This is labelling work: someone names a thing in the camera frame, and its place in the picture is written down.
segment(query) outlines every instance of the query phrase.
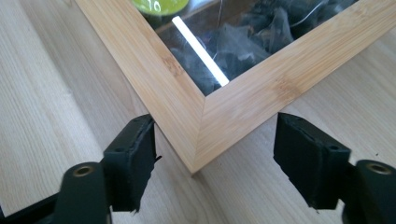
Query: wooden table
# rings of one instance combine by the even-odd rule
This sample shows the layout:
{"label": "wooden table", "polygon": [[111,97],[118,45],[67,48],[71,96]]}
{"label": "wooden table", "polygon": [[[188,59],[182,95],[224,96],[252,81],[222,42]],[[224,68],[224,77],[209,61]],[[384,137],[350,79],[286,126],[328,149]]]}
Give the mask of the wooden table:
{"label": "wooden table", "polygon": [[[0,204],[6,215],[50,196],[63,173],[102,152],[147,109],[71,0],[1,0]],[[396,166],[396,29],[283,111]],[[141,212],[114,223],[341,223],[317,211],[273,160],[276,118],[191,177],[157,129]]]}

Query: light wood surface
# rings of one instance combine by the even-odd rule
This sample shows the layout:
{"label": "light wood surface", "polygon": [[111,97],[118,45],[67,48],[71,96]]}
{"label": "light wood surface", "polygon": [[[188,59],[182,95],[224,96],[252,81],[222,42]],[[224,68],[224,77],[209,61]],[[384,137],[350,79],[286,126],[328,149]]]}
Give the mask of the light wood surface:
{"label": "light wood surface", "polygon": [[130,1],[77,2],[192,173],[396,25],[394,0],[360,0],[204,97]]}
{"label": "light wood surface", "polygon": [[[99,161],[147,109],[74,1],[0,7],[0,204],[9,215],[58,190],[63,172]],[[396,166],[396,30],[283,109]],[[315,211],[273,160],[276,117],[193,177],[157,129],[159,154],[138,214],[114,223],[341,223]]]}

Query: green object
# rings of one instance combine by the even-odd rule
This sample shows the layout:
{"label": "green object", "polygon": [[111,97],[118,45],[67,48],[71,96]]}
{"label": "green object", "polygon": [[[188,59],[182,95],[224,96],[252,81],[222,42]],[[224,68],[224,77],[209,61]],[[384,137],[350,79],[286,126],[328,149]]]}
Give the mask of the green object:
{"label": "green object", "polygon": [[137,9],[152,16],[169,16],[183,9],[189,0],[132,0]]}

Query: bamboo frame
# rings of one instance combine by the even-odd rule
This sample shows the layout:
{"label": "bamboo frame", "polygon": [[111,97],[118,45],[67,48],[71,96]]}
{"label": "bamboo frame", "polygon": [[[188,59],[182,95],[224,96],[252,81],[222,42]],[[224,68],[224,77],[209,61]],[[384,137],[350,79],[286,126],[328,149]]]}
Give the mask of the bamboo frame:
{"label": "bamboo frame", "polygon": [[195,173],[396,25],[396,1],[360,0],[204,97],[128,0],[77,0]]}

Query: glass pane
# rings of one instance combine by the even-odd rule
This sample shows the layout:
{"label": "glass pane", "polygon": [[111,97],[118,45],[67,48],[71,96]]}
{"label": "glass pane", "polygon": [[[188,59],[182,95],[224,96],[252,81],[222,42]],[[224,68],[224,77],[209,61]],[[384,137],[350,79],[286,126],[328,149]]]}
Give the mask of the glass pane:
{"label": "glass pane", "polygon": [[357,0],[132,0],[204,95]]}

